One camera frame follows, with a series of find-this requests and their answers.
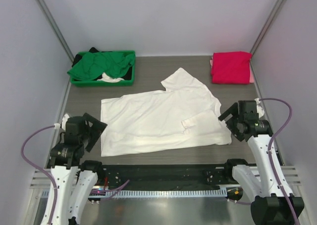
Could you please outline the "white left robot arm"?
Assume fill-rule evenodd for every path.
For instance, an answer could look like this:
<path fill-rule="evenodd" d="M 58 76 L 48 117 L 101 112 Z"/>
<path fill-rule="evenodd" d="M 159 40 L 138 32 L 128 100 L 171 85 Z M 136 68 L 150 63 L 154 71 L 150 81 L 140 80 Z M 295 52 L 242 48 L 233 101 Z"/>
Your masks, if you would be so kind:
<path fill-rule="evenodd" d="M 106 173 L 102 162 L 81 162 L 107 124 L 88 113 L 68 116 L 62 123 L 62 142 L 50 151 L 50 190 L 43 225 L 78 225 L 94 185 L 102 184 Z"/>

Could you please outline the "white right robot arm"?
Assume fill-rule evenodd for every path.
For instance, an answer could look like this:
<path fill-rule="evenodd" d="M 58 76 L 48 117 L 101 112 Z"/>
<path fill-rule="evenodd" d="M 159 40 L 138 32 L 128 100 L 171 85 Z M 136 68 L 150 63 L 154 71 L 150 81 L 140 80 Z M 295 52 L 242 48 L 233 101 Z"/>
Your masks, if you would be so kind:
<path fill-rule="evenodd" d="M 305 205 L 294 195 L 279 163 L 270 123 L 261 119 L 257 101 L 238 101 L 219 116 L 240 142 L 246 141 L 256 160 L 255 176 L 243 159 L 228 159 L 223 177 L 239 183 L 250 200 L 251 216 L 257 225 L 298 225 Z"/>

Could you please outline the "white t shirt with print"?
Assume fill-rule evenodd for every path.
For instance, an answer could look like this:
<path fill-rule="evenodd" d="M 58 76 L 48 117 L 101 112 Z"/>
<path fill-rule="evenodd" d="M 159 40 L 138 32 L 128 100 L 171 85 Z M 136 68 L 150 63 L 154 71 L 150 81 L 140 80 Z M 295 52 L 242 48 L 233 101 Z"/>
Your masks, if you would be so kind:
<path fill-rule="evenodd" d="M 103 157 L 231 143 L 218 120 L 221 103 L 205 84 L 182 68 L 161 84 L 163 90 L 101 101 Z"/>

